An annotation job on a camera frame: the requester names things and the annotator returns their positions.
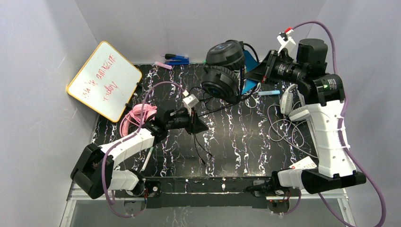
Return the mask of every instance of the white headphones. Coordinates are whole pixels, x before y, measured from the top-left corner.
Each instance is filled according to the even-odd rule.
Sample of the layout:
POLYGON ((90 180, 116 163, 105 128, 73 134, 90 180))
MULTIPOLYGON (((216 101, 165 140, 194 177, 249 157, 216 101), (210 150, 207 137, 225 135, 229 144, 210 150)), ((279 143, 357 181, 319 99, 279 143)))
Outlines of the white headphones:
POLYGON ((302 106, 298 109, 293 109, 294 94, 290 91, 296 89, 296 84, 291 84, 280 99, 280 111, 283 115, 288 116, 290 121, 302 121, 310 116, 307 106, 302 106))

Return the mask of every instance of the marble tabletop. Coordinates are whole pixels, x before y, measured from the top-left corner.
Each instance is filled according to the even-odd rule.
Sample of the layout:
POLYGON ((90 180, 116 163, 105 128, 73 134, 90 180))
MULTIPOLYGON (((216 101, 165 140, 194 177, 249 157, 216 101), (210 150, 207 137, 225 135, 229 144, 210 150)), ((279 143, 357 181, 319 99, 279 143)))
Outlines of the marble tabletop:
MULTIPOLYGON (((174 66, 172 70, 165 70, 155 65, 136 65, 142 72, 142 89, 137 89, 131 98, 130 104, 142 103, 150 87, 160 81, 173 81, 181 84, 189 90, 193 86, 200 86, 200 78, 203 73, 203 64, 190 64, 174 66)), ((280 90, 284 92, 288 83, 278 85, 262 85, 261 91, 280 90)), ((202 97, 203 91, 194 89, 193 94, 202 97)), ((163 105, 169 109, 182 107, 182 95, 172 85, 157 87, 152 93, 149 104, 163 105)), ((157 144, 152 157, 143 172, 145 176, 182 176, 182 177, 237 177, 237 176, 269 176, 273 170, 288 168, 292 163, 304 158, 306 155, 285 141, 274 142, 268 136, 270 126, 267 118, 267 109, 272 104, 279 103, 279 96, 253 95, 249 99, 249 108, 245 102, 238 105, 211 113, 201 117, 209 130, 197 135, 199 142, 213 157, 198 146, 201 157, 206 161, 203 165, 195 151, 192 135, 184 129, 171 130, 165 140, 157 144)), ((207 104, 209 109, 216 109, 226 105, 219 99, 211 99, 207 104)), ((204 104, 197 104, 195 109, 198 114, 207 113, 204 104)), ((282 119, 279 108, 270 108, 272 121, 282 119)), ((120 123, 113 123, 99 116, 93 142, 97 145, 106 144, 119 139, 120 123)), ((275 125, 281 133, 290 127, 287 123, 275 125)), ((303 150, 316 155, 312 137, 306 123, 298 126, 305 144, 303 150)), ((295 134, 295 140, 301 142, 300 135, 295 134)), ((123 169, 140 170, 147 155, 147 150, 126 159, 119 165, 123 169)))

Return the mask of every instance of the white wall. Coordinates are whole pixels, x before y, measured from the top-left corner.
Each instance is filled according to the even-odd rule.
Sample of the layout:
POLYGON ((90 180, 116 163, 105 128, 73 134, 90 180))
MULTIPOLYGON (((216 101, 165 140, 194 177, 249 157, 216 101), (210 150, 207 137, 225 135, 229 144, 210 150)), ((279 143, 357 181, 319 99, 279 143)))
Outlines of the white wall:
POLYGON ((73 0, 2 0, 0 31, 0 225, 58 226, 96 119, 66 86, 97 42, 73 0))
MULTIPOLYGON (((384 193, 384 226, 401 226, 401 2, 327 1, 317 20, 333 33, 339 75, 349 98, 345 117, 351 152, 384 193)), ((329 40, 319 26, 310 38, 329 40)), ((328 59, 332 72, 331 56, 328 59)), ((358 226, 374 226, 379 199, 367 183, 347 189, 358 226)))
MULTIPOLYGON (((76 0, 96 40, 108 41, 136 63, 163 61, 165 53, 203 62, 227 39, 244 40, 264 58, 279 46, 280 31, 316 19, 322 0, 76 0)), ((298 30, 305 38, 311 26, 298 30)))

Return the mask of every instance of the blue stapler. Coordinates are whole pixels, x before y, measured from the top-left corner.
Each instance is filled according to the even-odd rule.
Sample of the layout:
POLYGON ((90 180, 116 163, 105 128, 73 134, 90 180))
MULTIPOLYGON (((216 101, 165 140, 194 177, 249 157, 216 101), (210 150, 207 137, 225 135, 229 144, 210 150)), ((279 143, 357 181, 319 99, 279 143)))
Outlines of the blue stapler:
POLYGON ((166 64, 166 65, 188 65, 189 64, 189 58, 183 57, 183 56, 178 56, 175 54, 166 53, 164 58, 167 59, 164 62, 164 64, 166 64))

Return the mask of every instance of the blue object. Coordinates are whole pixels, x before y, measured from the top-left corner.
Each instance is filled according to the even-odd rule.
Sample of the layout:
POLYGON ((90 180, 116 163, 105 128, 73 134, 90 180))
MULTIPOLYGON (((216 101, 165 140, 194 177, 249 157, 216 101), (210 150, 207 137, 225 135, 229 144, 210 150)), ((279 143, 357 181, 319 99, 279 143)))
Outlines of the blue object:
POLYGON ((188 65, 189 64, 189 58, 184 57, 184 56, 166 53, 164 58, 167 59, 164 62, 164 64, 166 64, 166 65, 188 65))
MULTIPOLYGON (((253 70, 256 66, 258 66, 258 62, 253 58, 251 53, 249 51, 244 50, 244 55, 245 55, 245 66, 246 66, 246 71, 251 71, 253 70)), ((245 86, 244 89, 242 90, 242 95, 245 94, 245 92, 251 90, 253 87, 255 87, 258 84, 258 82, 253 81, 251 79, 246 79, 245 80, 245 86)))
POLYGON ((260 91, 258 92, 259 96, 273 96, 273 95, 279 95, 280 91, 274 90, 274 91, 260 91))

